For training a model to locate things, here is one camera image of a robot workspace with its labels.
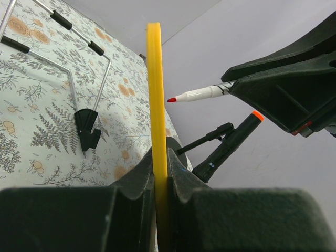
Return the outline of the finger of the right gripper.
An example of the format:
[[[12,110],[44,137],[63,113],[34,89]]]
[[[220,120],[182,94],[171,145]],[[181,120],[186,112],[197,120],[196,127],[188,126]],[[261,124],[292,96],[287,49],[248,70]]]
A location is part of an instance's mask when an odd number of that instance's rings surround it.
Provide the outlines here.
[[[335,51],[335,12],[300,39],[266,57],[229,68],[222,82],[290,64],[304,62]]]
[[[335,122],[335,52],[238,79],[230,93],[284,131]]]

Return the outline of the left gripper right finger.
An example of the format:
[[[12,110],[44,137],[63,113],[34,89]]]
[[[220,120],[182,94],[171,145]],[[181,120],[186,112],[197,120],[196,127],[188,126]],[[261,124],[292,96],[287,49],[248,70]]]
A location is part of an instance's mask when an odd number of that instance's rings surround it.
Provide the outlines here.
[[[199,243],[200,233],[193,196],[208,186],[183,166],[172,148],[167,161],[171,251],[188,251]]]

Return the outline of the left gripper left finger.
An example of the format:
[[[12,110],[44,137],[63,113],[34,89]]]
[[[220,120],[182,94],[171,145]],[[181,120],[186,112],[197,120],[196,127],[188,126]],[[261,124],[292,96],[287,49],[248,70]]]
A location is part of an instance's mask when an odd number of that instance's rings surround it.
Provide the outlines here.
[[[109,251],[154,251],[155,203],[152,150],[115,181]]]

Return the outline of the red whiteboard marker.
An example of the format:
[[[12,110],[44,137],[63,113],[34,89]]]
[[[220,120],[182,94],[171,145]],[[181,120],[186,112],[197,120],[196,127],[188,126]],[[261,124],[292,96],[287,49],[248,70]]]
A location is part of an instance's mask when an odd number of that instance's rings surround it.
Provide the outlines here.
[[[187,91],[183,94],[169,98],[167,102],[192,102],[208,98],[217,98],[229,94],[229,90],[233,85],[233,81],[210,85],[205,88]]]

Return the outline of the yellow framed whiteboard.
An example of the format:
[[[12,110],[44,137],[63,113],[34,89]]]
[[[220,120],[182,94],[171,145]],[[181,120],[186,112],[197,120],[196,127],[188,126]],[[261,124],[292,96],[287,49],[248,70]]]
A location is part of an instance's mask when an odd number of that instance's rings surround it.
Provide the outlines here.
[[[158,251],[169,251],[167,148],[160,23],[148,23],[146,45]]]

